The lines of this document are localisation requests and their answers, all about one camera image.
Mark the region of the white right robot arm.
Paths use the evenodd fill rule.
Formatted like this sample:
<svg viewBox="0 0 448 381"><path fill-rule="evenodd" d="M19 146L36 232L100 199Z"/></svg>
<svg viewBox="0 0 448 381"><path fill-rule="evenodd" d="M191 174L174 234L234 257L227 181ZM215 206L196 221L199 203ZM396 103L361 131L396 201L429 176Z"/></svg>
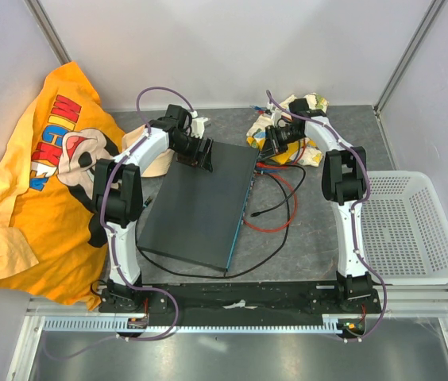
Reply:
<svg viewBox="0 0 448 381"><path fill-rule="evenodd" d="M361 232L361 204L370 196L366 154L352 146L331 125L326 113L313 110L305 98L282 107L273 98L267 105L270 124L260 158L285 153L291 143L307 138L323 152L322 194L330 202L338 235L338 278L352 282L370 275Z"/></svg>

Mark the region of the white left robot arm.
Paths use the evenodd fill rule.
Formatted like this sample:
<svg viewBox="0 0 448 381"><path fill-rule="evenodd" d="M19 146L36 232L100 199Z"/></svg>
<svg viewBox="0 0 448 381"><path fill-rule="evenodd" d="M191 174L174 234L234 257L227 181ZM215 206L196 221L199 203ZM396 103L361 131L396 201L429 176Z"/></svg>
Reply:
<svg viewBox="0 0 448 381"><path fill-rule="evenodd" d="M105 229L110 252L110 281L123 286L117 304L127 312L144 303L141 269L136 254L136 222L144 209L141 176L161 154L172 150L189 167L213 171L213 140L203 136L207 117L170 105L163 117L145 124L138 138L124 151L95 164L92 202Z"/></svg>

